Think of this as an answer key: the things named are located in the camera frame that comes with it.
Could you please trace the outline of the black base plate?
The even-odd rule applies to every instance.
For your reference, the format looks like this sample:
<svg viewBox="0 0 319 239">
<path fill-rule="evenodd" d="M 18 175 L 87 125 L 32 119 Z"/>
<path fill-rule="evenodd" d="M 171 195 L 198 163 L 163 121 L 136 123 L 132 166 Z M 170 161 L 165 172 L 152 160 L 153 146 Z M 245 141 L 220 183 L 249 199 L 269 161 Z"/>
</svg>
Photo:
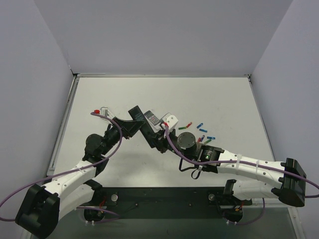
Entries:
<svg viewBox="0 0 319 239">
<path fill-rule="evenodd" d="M 102 207 L 120 219 L 218 219 L 217 207 L 250 206 L 223 187 L 102 187 L 85 206 Z"/>
</svg>

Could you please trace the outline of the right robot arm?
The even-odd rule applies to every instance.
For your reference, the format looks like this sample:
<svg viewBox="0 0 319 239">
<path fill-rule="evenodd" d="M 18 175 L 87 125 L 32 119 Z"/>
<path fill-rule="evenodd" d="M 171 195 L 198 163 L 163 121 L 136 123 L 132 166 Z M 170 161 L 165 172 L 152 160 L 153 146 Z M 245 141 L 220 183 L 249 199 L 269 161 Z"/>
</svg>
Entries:
<svg viewBox="0 0 319 239">
<path fill-rule="evenodd" d="M 152 148 L 165 153 L 171 151 L 181 162 L 191 164 L 198 172 L 232 174 L 245 177 L 244 181 L 228 179 L 224 195 L 237 200 L 275 198 L 280 202 L 303 207 L 306 199 L 306 174 L 292 158 L 282 161 L 264 161 L 231 153 L 228 150 L 196 141 L 190 132 L 176 136 L 164 130 L 148 132 L 147 142 Z"/>
</svg>

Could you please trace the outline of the white grey AC remote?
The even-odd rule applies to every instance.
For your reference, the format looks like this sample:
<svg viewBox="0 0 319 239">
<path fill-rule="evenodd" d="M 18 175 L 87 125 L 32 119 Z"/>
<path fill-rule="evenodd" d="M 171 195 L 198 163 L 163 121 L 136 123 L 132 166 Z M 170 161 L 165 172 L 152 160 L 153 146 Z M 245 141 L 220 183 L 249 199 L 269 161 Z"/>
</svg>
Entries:
<svg viewBox="0 0 319 239">
<path fill-rule="evenodd" d="M 146 111 L 144 116 L 154 131 L 159 131 L 162 129 L 160 126 L 160 119 L 156 117 L 152 111 Z"/>
</svg>

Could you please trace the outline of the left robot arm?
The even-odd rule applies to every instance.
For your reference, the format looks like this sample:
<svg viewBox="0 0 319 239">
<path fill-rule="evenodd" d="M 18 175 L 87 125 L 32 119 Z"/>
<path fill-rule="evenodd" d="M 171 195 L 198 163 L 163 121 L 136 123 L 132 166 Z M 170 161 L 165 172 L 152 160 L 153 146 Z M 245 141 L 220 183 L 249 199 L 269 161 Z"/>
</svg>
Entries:
<svg viewBox="0 0 319 239">
<path fill-rule="evenodd" d="M 85 141 L 83 158 L 69 171 L 52 175 L 42 186 L 34 183 L 27 191 L 15 223 L 39 239 L 47 238 L 58 222 L 83 203 L 96 205 L 102 192 L 86 182 L 99 175 L 108 164 L 114 145 L 133 137 L 144 125 L 143 120 L 113 118 L 104 135 L 91 134 Z"/>
</svg>

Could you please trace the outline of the black TV remote control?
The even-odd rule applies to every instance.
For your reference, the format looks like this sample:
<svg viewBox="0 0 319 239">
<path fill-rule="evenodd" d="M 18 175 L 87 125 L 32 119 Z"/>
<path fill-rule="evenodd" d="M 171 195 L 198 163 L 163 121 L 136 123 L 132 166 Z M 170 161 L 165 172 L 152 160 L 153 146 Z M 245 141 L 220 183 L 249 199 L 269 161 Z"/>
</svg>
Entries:
<svg viewBox="0 0 319 239">
<path fill-rule="evenodd" d="M 156 133 L 152 129 L 151 125 L 148 123 L 146 117 L 144 116 L 143 112 L 141 111 L 139 106 L 135 106 L 131 108 L 128 113 L 132 117 L 133 120 L 139 121 L 142 123 L 140 131 L 147 141 L 148 145 L 151 148 L 158 148 L 156 143 Z"/>
</svg>

